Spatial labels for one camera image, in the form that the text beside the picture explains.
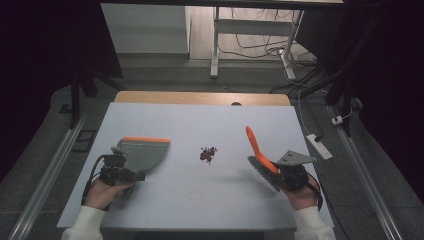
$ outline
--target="white power strip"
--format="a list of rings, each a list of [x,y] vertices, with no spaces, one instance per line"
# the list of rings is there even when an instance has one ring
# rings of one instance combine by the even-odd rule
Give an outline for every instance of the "white power strip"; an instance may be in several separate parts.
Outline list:
[[[331,153],[327,150],[327,148],[322,144],[322,142],[318,141],[315,142],[315,134],[310,134],[306,136],[306,139],[308,139],[309,143],[312,145],[312,147],[315,148],[315,150],[318,152],[318,154],[322,157],[322,159],[327,160],[333,157]]]

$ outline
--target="desk leg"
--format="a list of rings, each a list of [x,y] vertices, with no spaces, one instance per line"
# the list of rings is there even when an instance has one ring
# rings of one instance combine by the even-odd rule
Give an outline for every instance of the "desk leg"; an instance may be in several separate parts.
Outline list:
[[[302,17],[302,14],[303,14],[303,11],[299,11],[296,18],[294,19],[293,25],[290,29],[289,39],[287,40],[286,49],[284,49],[284,51],[280,55],[281,61],[283,61],[284,69],[286,71],[286,76],[288,80],[296,79],[296,76],[294,75],[293,69],[290,65],[289,54],[290,54],[290,49],[293,45],[294,37],[296,36],[296,33],[297,33],[297,28],[299,27],[300,18]]]
[[[219,7],[214,8],[213,16],[214,36],[211,61],[211,78],[218,78],[218,34],[219,34]]]

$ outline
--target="white sleeve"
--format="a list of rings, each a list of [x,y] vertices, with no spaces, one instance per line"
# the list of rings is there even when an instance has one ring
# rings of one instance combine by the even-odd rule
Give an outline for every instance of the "white sleeve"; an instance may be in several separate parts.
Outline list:
[[[297,230],[296,240],[334,240],[333,228],[325,225],[318,213],[318,207],[309,207],[294,212]]]
[[[104,215],[102,210],[81,206],[74,226],[63,232],[62,240],[102,240],[100,223]]]

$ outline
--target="orange handle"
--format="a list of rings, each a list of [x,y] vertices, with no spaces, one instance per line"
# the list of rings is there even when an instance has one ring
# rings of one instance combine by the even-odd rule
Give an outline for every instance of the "orange handle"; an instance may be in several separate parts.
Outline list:
[[[256,159],[258,159],[258,161],[262,164],[262,166],[268,168],[271,172],[279,174],[278,169],[259,150],[259,146],[258,146],[258,142],[256,141],[255,134],[253,134],[253,131],[249,126],[246,126],[246,134],[247,134],[247,138],[249,138],[250,145],[252,146],[253,151],[255,152]]]

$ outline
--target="white board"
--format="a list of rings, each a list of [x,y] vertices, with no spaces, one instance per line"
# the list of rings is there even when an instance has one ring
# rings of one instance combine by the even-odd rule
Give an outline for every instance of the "white board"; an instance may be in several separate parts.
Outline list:
[[[277,161],[287,150],[307,154],[293,107],[111,103],[81,175],[59,220],[73,225],[95,160],[111,154],[124,136],[169,138],[168,152],[136,184],[129,200],[118,197],[102,227],[131,230],[275,230],[295,228],[293,209],[250,165],[250,126],[261,152]],[[202,148],[218,149],[208,164]],[[312,164],[305,165],[316,177]],[[320,212],[334,226],[324,200]]]

